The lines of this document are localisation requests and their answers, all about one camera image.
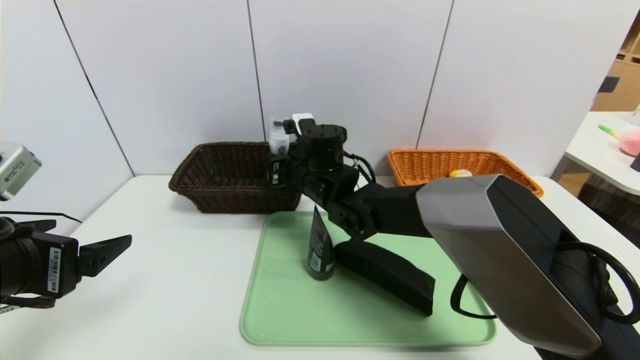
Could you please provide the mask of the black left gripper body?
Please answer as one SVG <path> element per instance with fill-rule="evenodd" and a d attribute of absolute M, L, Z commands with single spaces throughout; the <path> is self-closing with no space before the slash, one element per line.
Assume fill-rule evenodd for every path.
<path fill-rule="evenodd" d="M 1 296 L 66 296 L 78 284 L 78 250 L 75 238 L 39 231 L 2 242 Z"/>

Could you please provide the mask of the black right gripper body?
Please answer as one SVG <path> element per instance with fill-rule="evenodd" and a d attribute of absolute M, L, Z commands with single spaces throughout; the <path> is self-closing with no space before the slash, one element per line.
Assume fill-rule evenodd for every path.
<path fill-rule="evenodd" d="M 270 186 L 288 186 L 294 173 L 294 161 L 289 153 L 267 153 L 267 182 Z"/>

